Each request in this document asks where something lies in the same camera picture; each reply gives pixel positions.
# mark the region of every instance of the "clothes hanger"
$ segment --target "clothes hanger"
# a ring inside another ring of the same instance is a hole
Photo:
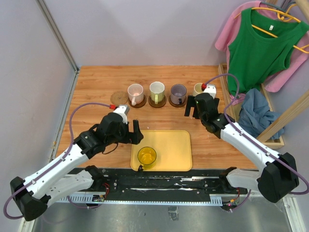
[[[292,1],[292,2],[290,2],[285,8],[281,8],[281,7],[279,7],[279,6],[276,6],[276,5],[274,5],[274,4],[271,4],[271,3],[269,3],[269,2],[263,1],[263,2],[261,2],[261,3],[264,4],[264,5],[268,5],[268,6],[274,7],[274,8],[276,8],[277,10],[282,11],[282,12],[287,12],[287,10],[290,8],[291,5],[296,4],[294,1]]]
[[[285,12],[288,14],[288,13],[290,12],[290,10],[291,10],[293,7],[295,7],[295,6],[297,6],[296,3],[289,4],[289,7],[288,7],[288,9],[287,9]],[[278,19],[280,19],[282,22],[289,22],[289,21],[292,20],[292,18],[288,18],[287,20],[284,20],[284,16],[280,16],[280,13],[279,13],[279,12],[277,12],[277,16],[278,16]]]
[[[294,16],[292,16],[292,15],[290,15],[290,14],[287,14],[287,13],[285,13],[285,12],[278,11],[278,10],[275,10],[275,9],[271,9],[271,8],[266,8],[266,7],[253,7],[252,10],[267,10],[267,11],[274,11],[274,12],[280,13],[281,15],[284,15],[284,16],[287,16],[287,17],[289,17],[289,18],[291,18],[291,19],[294,19],[294,20],[295,20],[296,22],[298,22],[298,23],[301,22],[298,18],[295,18]],[[262,32],[264,32],[264,33],[266,33],[266,34],[272,36],[272,37],[277,38],[277,35],[274,35],[274,34],[268,32],[268,31],[266,31],[266,30],[264,30],[264,29],[261,29],[261,28],[255,26],[255,25],[253,25],[253,24],[251,24],[251,25],[252,25],[253,28],[258,29],[258,30],[260,30],[260,31],[262,31]],[[297,47],[296,45],[293,45],[294,48],[296,48],[297,50],[299,50],[299,51],[301,51],[301,52],[303,52],[303,53],[306,53],[306,54],[309,54],[309,51],[305,51],[304,48],[306,48],[306,47],[308,47],[308,46],[309,46],[309,44],[307,44],[307,45],[305,45],[305,46],[303,46],[303,47]]]
[[[261,2],[261,3],[264,4],[264,5],[268,5],[268,6],[274,7],[274,8],[276,8],[276,9],[279,10],[279,11],[286,12],[287,14],[289,13],[289,11],[290,11],[290,9],[291,9],[292,7],[297,6],[297,4],[296,4],[294,1],[290,2],[290,3],[286,6],[285,9],[282,9],[282,8],[279,7],[279,6],[276,6],[276,5],[271,4],[271,3],[268,3],[268,2],[264,2],[264,1],[263,1],[263,2]],[[280,13],[279,13],[279,12],[277,12],[277,17],[278,17],[278,19],[280,19],[280,20],[283,21],[283,22],[289,22],[289,21],[292,20],[292,18],[288,18],[287,20],[284,20],[284,16],[280,16]]]

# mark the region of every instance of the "purple mug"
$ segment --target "purple mug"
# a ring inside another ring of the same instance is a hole
[[[170,100],[175,105],[181,105],[185,100],[185,95],[187,94],[187,89],[181,84],[173,85],[170,89]]]

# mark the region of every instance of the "yellow tray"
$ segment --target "yellow tray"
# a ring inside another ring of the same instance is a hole
[[[157,154],[155,166],[147,171],[186,172],[192,168],[190,135],[184,130],[142,130],[144,139],[138,145],[132,145],[131,168],[138,170],[139,150],[152,147]]]

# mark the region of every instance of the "mug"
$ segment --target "mug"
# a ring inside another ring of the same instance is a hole
[[[137,154],[137,159],[139,160],[143,169],[151,169],[155,165],[156,152],[152,147],[143,147]]]
[[[164,99],[165,86],[161,82],[153,82],[150,84],[150,97],[155,104],[158,104]]]
[[[193,94],[192,94],[193,97],[195,97],[197,94],[203,93],[203,91],[202,91],[202,84],[203,83],[195,84],[194,89],[193,89]]]
[[[140,84],[132,84],[127,88],[127,93],[132,105],[141,103],[144,100],[144,89]]]
[[[181,105],[184,103],[185,95],[187,93],[187,89],[185,86],[176,84],[170,89],[170,100],[175,105]]]

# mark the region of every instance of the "mug handle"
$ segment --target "mug handle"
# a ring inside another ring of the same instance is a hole
[[[136,102],[135,102],[135,97],[132,98],[132,105],[136,105]]]
[[[139,169],[138,169],[138,172],[142,172],[142,171],[144,171],[143,165],[140,165],[140,166],[139,166]]]

